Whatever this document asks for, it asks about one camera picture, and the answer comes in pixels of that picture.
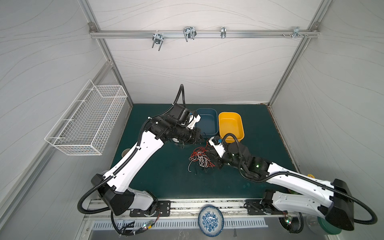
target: robotic arm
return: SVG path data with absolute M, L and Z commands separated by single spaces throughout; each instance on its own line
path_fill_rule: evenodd
M 180 93 L 183 105 L 177 104 Z M 113 214 L 120 215 L 129 209 L 141 209 L 144 214 L 152 215 L 157 207 L 157 198 L 148 191 L 131 189 L 129 184 L 152 154 L 168 140 L 183 144 L 203 142 L 200 129 L 195 127 L 199 120 L 200 116 L 195 111 L 185 107 L 184 87 L 181 85 L 172 106 L 160 115 L 148 117 L 140 130 L 137 143 L 119 163 L 104 175 L 96 174 L 92 178 L 94 187 L 81 197 L 78 210 L 84 214 L 95 214 L 111 209 L 111 218 Z M 232 136 L 235 142 L 227 144 L 225 139 L 228 136 Z M 214 150 L 209 150 L 206 154 L 210 159 L 214 159 L 219 168 L 229 165 L 237 168 L 239 174 L 249 181 L 268 182 L 301 194 L 267 190 L 263 199 L 254 206 L 265 214 L 281 214 L 281 211 L 307 213 L 325 218 L 330 224 L 344 230 L 354 230 L 354 223 L 377 222 L 375 213 L 367 205 L 350 196 L 347 184 L 339 179 L 333 182 L 312 179 L 263 158 L 254 157 L 233 134 L 227 134 L 223 139 L 219 136 L 212 137 L 209 143 Z M 84 209 L 83 201 L 96 190 L 108 207 L 97 210 Z M 354 219 L 353 202 L 365 208 L 372 219 Z

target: oval plate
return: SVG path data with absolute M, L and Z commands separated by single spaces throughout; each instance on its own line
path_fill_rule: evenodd
M 209 205 L 200 211 L 197 223 L 205 235 L 215 237 L 223 230 L 224 217 L 217 207 Z

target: yellow plastic bin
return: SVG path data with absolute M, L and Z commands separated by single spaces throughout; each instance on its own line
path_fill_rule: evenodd
M 222 112 L 218 115 L 218 128 L 220 137 L 223 138 L 227 133 L 232 133 L 240 142 L 244 138 L 243 122 L 238 113 Z M 235 142 L 233 137 L 228 136 L 225 140 L 227 143 Z

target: wire basket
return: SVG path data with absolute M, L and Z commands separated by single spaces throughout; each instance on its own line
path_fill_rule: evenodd
M 86 86 L 76 98 L 83 94 L 84 99 L 73 101 L 45 137 L 67 155 L 101 155 L 127 98 L 121 85 Z

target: dark green mat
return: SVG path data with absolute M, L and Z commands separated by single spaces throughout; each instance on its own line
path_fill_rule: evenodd
M 123 150 L 136 143 L 141 125 L 147 117 L 162 113 L 169 106 L 134 105 L 112 167 L 121 160 Z M 240 114 L 245 132 L 241 142 L 249 148 L 251 154 L 295 170 L 265 105 L 187 104 L 187 108 L 214 108 L 218 114 Z M 223 166 L 221 170 L 214 168 L 204 171 L 192 163 L 189 168 L 192 172 L 188 172 L 188 158 L 196 147 L 186 145 L 181 149 L 167 142 L 140 169 L 130 187 L 149 190 L 158 198 L 261 198 L 265 189 L 285 191 L 273 184 L 249 182 L 240 176 L 237 169 L 229 166 Z

